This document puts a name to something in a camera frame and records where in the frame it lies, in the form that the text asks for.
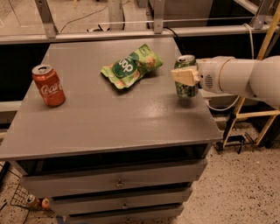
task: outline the drawer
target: drawer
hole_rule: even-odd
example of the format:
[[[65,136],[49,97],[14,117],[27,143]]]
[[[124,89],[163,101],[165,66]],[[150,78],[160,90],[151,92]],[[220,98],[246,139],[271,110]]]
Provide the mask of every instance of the drawer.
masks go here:
[[[191,187],[187,187],[187,184],[145,187],[142,191],[138,189],[53,199],[51,208],[56,214],[63,215],[130,210],[136,207],[183,203],[193,191]]]
[[[205,159],[143,164],[114,169],[23,177],[21,185],[37,198],[161,186],[198,180]]]
[[[157,164],[204,158],[206,143],[156,149],[113,151],[89,155],[22,160],[17,163],[27,176],[102,170],[129,165]]]
[[[153,220],[179,216],[184,207],[181,205],[157,206],[136,209],[133,211],[98,213],[85,216],[69,217],[69,224],[115,224],[131,223],[132,221]]]

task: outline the chip bag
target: chip bag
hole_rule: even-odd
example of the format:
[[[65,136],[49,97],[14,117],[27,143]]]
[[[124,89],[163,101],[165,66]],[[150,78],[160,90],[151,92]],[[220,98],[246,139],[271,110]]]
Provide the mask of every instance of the chip bag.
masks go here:
[[[125,59],[111,66],[103,66],[101,73],[119,89],[129,88],[145,74],[163,65],[163,61],[146,44]]]

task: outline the gray cabinet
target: gray cabinet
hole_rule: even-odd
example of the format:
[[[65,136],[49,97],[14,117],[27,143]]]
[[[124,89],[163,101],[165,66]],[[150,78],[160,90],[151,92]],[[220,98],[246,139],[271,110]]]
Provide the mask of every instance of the gray cabinet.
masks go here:
[[[130,89],[116,90],[101,67],[144,43],[164,65]],[[43,62],[58,72],[66,102],[48,108],[32,83],[0,159],[70,224],[180,215],[221,133],[201,95],[177,97],[169,74],[174,55],[172,38],[51,45]]]

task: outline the cable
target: cable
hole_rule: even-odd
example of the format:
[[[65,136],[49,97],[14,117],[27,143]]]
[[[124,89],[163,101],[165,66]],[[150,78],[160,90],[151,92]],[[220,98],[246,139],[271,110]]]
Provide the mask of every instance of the cable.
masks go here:
[[[18,177],[19,179],[21,179],[21,177],[19,177],[16,173],[14,173],[13,171],[8,170],[8,172],[11,172],[12,174],[14,174],[16,177]]]
[[[62,27],[62,29],[60,30],[60,32],[63,32],[63,30],[64,30],[69,24],[71,24],[71,23],[73,23],[73,22],[76,22],[76,21],[78,21],[78,20],[81,20],[81,19],[83,19],[83,18],[88,18],[88,17],[94,15],[95,13],[102,12],[102,11],[104,11],[107,7],[108,7],[108,6],[105,6],[105,7],[104,7],[103,9],[101,9],[101,10],[97,10],[97,11],[95,11],[95,12],[92,12],[92,13],[90,13],[90,14],[84,16],[84,17],[79,17],[79,18],[76,18],[76,19],[74,19],[74,20],[71,20],[71,21],[67,22],[67,23]]]
[[[29,212],[30,212],[30,210],[28,210],[28,213],[27,213],[27,215],[25,216],[25,219],[24,219],[24,222],[23,222],[23,224],[25,224],[25,223],[26,223],[26,221],[27,221],[27,218],[28,218],[28,215],[29,215]]]
[[[240,96],[237,95],[237,96],[236,96],[236,99],[234,100],[234,102],[233,102],[232,104],[230,104],[230,105],[229,105],[228,107],[226,107],[226,108],[213,108],[213,107],[210,106],[209,101],[207,102],[206,105],[207,105],[210,109],[215,110],[215,111],[226,111],[226,110],[228,110],[228,109],[231,109],[231,108],[237,103],[237,101],[239,100],[239,98],[240,98]]]
[[[251,27],[248,24],[243,24],[243,25],[248,29],[248,32],[249,32],[249,35],[250,35],[251,53],[252,53],[252,60],[253,60],[255,58],[255,55],[254,55],[254,42],[253,42],[252,29],[251,29]],[[236,99],[234,100],[234,102],[232,104],[230,104],[226,108],[213,108],[213,107],[210,106],[209,101],[207,102],[207,106],[210,109],[215,110],[215,111],[225,111],[225,110],[228,110],[228,109],[232,108],[237,103],[239,98],[240,98],[240,96],[237,95]]]
[[[181,46],[183,54],[186,54],[186,49],[184,48],[184,45],[183,45],[183,42],[182,42],[180,36],[172,28],[169,28],[169,27],[164,27],[164,28],[167,29],[167,30],[170,30],[171,32],[173,32],[173,34],[175,35],[176,39],[178,40],[178,42],[179,42],[179,44]]]
[[[123,26],[122,26],[122,30],[124,30],[124,27],[125,27],[125,16],[124,16],[123,6],[124,6],[125,4],[128,4],[129,2],[130,2],[130,0],[127,1],[126,3],[122,3],[122,14],[123,14]]]
[[[243,24],[243,25],[247,28],[250,35],[250,44],[251,44],[251,52],[252,52],[252,60],[253,60],[255,58],[255,55],[254,55],[254,42],[253,42],[252,29],[248,24]]]

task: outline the can lid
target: can lid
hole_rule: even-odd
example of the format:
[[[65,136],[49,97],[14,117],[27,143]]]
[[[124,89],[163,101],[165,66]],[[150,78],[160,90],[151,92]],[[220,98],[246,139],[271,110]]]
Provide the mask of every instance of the can lid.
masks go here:
[[[53,69],[50,65],[38,65],[32,69],[32,73],[36,75],[48,74]]]
[[[26,199],[27,203],[32,203],[35,200],[35,196],[32,194],[28,195],[28,198]]]
[[[177,57],[177,62],[183,63],[183,62],[191,62],[194,61],[195,57],[192,54],[186,54],[182,55],[180,57]]]

